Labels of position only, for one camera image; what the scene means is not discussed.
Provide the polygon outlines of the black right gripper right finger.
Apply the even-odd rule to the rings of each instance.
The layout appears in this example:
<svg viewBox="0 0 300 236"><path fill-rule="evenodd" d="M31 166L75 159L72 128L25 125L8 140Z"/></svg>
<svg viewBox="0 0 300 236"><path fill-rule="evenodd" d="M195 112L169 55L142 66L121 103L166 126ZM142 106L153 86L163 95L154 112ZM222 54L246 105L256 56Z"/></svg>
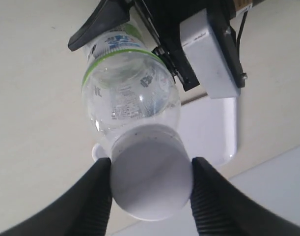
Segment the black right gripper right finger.
<svg viewBox="0 0 300 236"><path fill-rule="evenodd" d="M191 210L200 236L300 236L300 226L250 199L205 158L192 160Z"/></svg>

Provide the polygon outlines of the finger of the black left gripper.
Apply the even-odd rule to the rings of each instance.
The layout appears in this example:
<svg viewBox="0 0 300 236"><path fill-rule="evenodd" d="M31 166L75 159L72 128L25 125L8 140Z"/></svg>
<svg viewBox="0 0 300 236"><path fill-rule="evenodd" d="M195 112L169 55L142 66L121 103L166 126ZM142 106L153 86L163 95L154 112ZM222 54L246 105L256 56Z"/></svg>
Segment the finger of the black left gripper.
<svg viewBox="0 0 300 236"><path fill-rule="evenodd" d="M69 39L68 48L76 51L102 33L130 20L130 5L124 0L102 0L81 28Z"/></svg>

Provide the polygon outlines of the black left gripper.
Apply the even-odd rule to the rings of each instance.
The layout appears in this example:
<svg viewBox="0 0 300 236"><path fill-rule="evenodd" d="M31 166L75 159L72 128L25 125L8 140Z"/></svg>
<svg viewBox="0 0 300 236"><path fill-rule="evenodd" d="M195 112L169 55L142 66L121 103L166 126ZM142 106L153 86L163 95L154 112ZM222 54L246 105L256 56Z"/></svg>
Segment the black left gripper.
<svg viewBox="0 0 300 236"><path fill-rule="evenodd" d="M246 0L129 0L157 43L153 52L167 63L172 75L178 76L184 91L200 85L185 57L180 39L180 24L201 10L207 10L207 19L216 35L235 84L245 86L246 73L240 62L240 40L247 14L243 15L239 31L230 20L241 10L247 10Z"/></svg>

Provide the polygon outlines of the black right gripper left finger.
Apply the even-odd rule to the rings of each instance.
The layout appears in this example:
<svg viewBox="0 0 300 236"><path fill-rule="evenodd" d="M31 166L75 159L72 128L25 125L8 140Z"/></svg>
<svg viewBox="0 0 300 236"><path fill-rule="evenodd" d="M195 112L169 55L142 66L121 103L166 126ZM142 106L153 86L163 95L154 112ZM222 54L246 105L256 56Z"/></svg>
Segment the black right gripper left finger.
<svg viewBox="0 0 300 236"><path fill-rule="evenodd" d="M66 193L2 236L104 236L112 205L109 158L98 159Z"/></svg>

